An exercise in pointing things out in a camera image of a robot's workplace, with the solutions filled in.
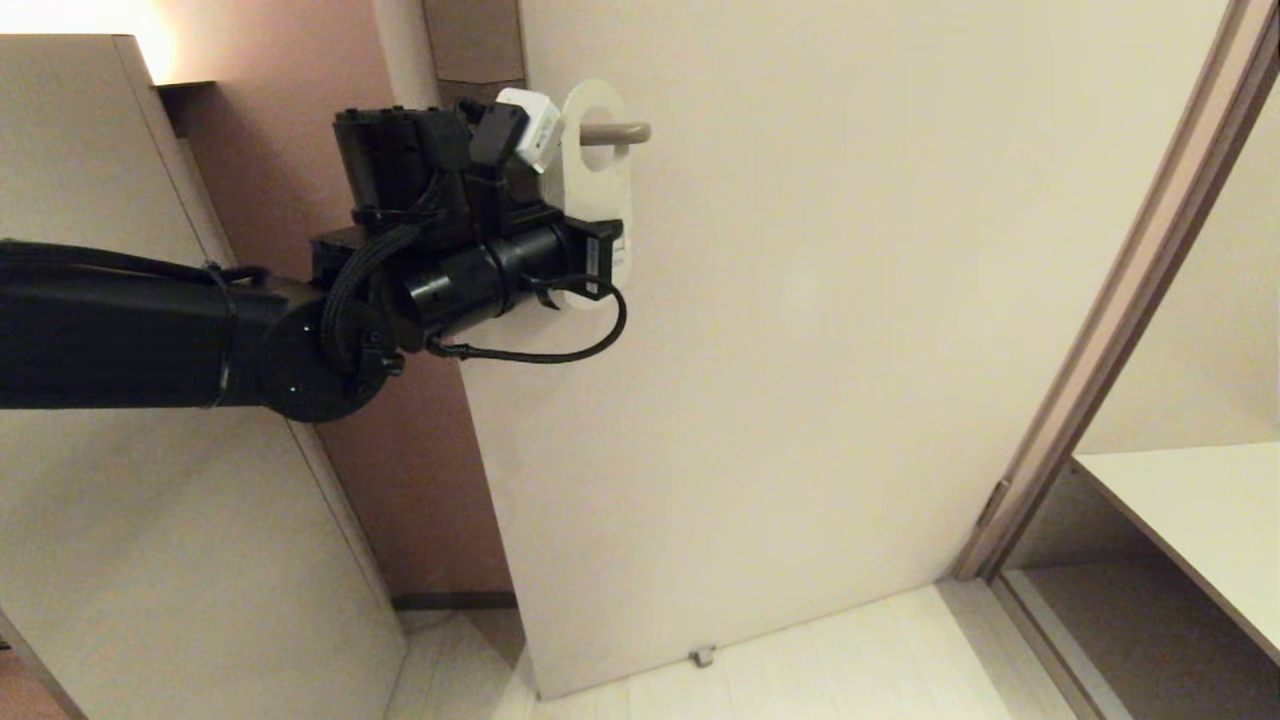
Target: light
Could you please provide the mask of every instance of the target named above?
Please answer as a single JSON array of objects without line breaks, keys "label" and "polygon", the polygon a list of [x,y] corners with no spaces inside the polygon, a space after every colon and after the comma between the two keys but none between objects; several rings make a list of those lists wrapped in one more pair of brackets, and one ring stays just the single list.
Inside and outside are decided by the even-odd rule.
[{"label": "light", "polygon": [[170,82],[177,42],[154,0],[41,0],[0,4],[0,33],[132,35],[156,85]]}]

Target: black wire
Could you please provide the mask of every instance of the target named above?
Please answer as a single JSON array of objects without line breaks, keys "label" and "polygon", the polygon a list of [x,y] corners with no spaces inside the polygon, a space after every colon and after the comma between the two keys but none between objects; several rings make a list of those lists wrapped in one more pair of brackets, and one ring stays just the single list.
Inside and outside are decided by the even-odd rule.
[{"label": "black wire", "polygon": [[325,359],[339,372],[356,372],[356,360],[344,346],[344,341],[351,337],[351,304],[356,300],[356,292],[383,261],[419,242],[421,231],[419,224],[396,225],[369,241],[347,260],[329,288],[324,315],[320,318],[320,347]]},{"label": "black wire", "polygon": [[[102,270],[119,270],[140,275],[169,278],[175,281],[193,282],[201,284],[216,283],[207,270],[201,268],[188,268],[164,260],[138,258],[124,252],[99,250],[97,247],[81,247],[77,245],[52,245],[47,242],[28,242],[24,240],[0,238],[0,264],[22,263],[29,265],[78,265],[82,268],[99,268]],[[237,283],[246,279],[261,282],[270,270],[256,265],[232,268],[221,272],[221,278],[227,283]]]},{"label": "black wire", "polygon": [[221,405],[223,398],[227,397],[227,387],[232,378],[232,350],[236,343],[236,320],[238,313],[236,310],[236,299],[232,296],[232,290],[227,284],[228,281],[223,275],[223,269],[218,266],[218,263],[206,263],[205,272],[218,286],[218,290],[223,292],[223,302],[227,304],[227,315],[223,319],[223,352],[221,352],[221,368],[218,372],[218,391],[214,393],[212,400],[205,407],[218,407]]},{"label": "black wire", "polygon": [[604,336],[599,342],[590,347],[576,352],[511,352],[507,350],[471,347],[470,345],[444,345],[439,336],[436,336],[426,342],[426,350],[431,355],[438,355],[440,357],[457,357],[460,360],[504,360],[507,363],[530,363],[534,365],[561,365],[564,363],[577,363],[579,360],[594,357],[617,342],[618,338],[622,337],[622,331],[627,327],[627,301],[622,297],[622,291],[604,278],[589,274],[564,275],[563,278],[547,282],[534,281],[534,290],[538,292],[547,292],[552,290],[564,290],[566,287],[579,283],[595,283],[603,287],[605,292],[612,295],[613,299],[618,301],[618,319],[614,320],[613,329],[609,331],[609,334]]}]

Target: baseboard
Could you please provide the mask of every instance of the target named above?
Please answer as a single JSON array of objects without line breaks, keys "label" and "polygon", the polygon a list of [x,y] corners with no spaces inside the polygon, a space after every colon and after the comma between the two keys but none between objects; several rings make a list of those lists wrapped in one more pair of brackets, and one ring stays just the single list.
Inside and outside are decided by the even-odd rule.
[{"label": "baseboard", "polygon": [[433,592],[392,598],[403,610],[509,610],[518,607],[513,592]]}]

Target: white tile floor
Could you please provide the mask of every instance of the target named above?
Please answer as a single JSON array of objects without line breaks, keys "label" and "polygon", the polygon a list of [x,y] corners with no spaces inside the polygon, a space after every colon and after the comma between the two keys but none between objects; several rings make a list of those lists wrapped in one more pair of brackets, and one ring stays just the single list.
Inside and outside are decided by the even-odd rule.
[{"label": "white tile floor", "polygon": [[515,611],[402,615],[388,720],[1071,720],[986,585],[947,583],[553,702]]}]

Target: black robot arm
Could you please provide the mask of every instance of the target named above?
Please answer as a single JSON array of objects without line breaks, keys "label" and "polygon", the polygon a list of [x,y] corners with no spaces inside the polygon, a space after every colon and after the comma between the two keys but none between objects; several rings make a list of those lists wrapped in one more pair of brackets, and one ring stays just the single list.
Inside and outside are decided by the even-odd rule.
[{"label": "black robot arm", "polygon": [[[303,421],[355,413],[401,352],[566,363],[609,347],[626,302],[608,258],[618,220],[545,204],[516,158],[516,105],[339,113],[355,227],[312,240],[314,278],[188,268],[86,247],[0,241],[0,407],[265,405]],[[596,345],[530,355],[444,338],[550,291],[613,296]]]}]

